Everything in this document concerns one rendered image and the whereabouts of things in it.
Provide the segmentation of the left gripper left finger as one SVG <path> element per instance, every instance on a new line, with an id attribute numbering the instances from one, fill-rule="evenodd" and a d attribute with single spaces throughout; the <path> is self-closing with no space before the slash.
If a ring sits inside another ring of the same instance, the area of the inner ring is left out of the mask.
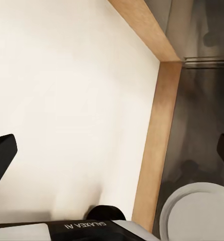
<path id="1" fill-rule="evenodd" d="M 0 180 L 18 152 L 14 134 L 0 137 Z"/>

